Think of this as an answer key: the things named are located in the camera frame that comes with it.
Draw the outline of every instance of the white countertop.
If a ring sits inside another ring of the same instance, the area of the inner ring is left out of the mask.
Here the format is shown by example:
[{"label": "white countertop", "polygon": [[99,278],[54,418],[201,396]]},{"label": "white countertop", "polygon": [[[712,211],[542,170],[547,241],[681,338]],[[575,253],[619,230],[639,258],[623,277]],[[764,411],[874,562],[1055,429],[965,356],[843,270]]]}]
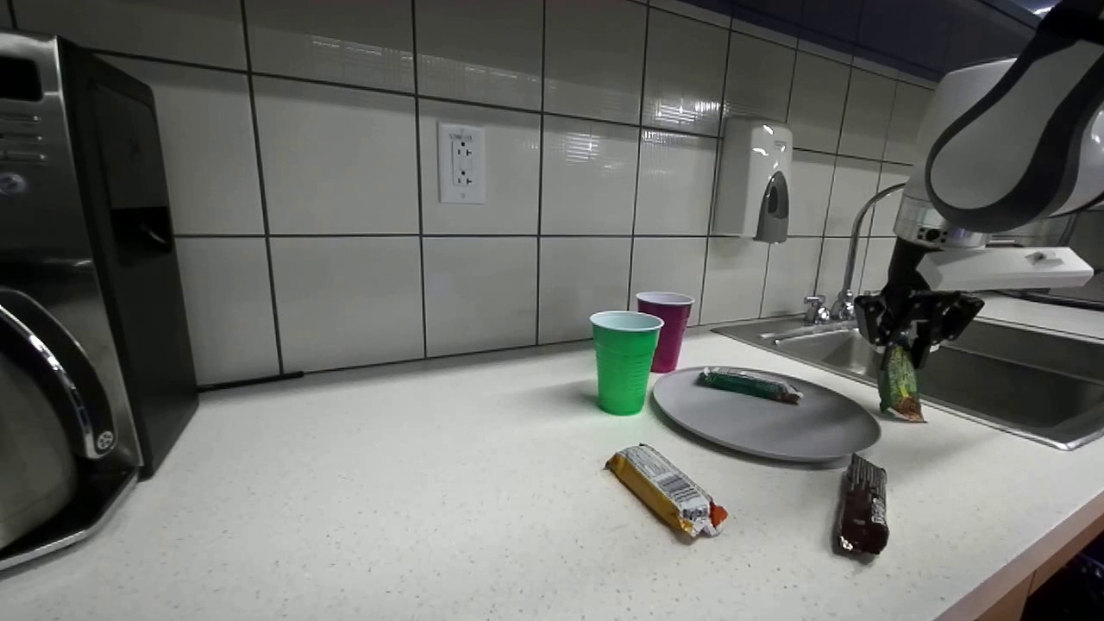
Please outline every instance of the white countertop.
[{"label": "white countertop", "polygon": [[[717,335],[684,363],[876,403]],[[586,388],[590,347],[548,347],[214,392],[99,539],[0,579],[0,618],[934,618],[1104,488],[1104,442],[1069,454],[928,407],[865,453],[893,536],[861,567],[827,541],[843,470],[717,454]],[[733,510],[723,539],[675,541],[605,473],[634,442]]]}]

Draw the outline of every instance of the wall-mounted dispenser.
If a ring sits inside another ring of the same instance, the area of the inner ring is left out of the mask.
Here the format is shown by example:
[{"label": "wall-mounted dispenser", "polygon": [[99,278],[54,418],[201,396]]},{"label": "wall-mounted dispenser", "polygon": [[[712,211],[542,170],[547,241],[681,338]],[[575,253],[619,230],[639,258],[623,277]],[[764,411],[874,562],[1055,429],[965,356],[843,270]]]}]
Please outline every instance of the wall-mounted dispenser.
[{"label": "wall-mounted dispenser", "polygon": [[786,241],[795,201],[795,134],[784,124],[728,120],[716,234]]}]

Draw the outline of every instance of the sink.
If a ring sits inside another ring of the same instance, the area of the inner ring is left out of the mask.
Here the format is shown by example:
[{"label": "sink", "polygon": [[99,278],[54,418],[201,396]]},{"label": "sink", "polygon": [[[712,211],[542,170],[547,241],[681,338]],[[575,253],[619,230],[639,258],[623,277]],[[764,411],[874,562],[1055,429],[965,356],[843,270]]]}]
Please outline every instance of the sink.
[{"label": "sink", "polygon": [[[797,324],[797,317],[769,317],[717,335],[876,383],[874,347],[854,324],[810,330]],[[920,396],[969,421],[1072,453],[1104,435],[1104,341],[978,319],[961,341],[928,356]]]}]

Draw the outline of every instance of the gray plate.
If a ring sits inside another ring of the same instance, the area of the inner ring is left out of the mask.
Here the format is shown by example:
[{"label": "gray plate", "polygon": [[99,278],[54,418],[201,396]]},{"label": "gray plate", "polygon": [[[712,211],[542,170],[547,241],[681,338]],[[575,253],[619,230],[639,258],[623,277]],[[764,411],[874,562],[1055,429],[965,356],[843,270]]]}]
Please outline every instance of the gray plate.
[{"label": "gray plate", "polygon": [[654,401],[681,430],[766,461],[833,464],[864,453],[879,438],[879,425],[855,401],[824,387],[747,369],[766,378],[784,378],[800,392],[800,403],[694,387],[702,369],[681,369],[654,387]]}]

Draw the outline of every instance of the electrical outlet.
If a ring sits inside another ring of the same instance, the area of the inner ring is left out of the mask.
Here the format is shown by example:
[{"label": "electrical outlet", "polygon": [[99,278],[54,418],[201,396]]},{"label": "electrical outlet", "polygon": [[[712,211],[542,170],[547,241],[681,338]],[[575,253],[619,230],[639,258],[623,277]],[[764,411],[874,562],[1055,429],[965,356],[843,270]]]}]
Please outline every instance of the electrical outlet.
[{"label": "electrical outlet", "polygon": [[441,124],[441,202],[488,201],[488,131],[477,124]]}]

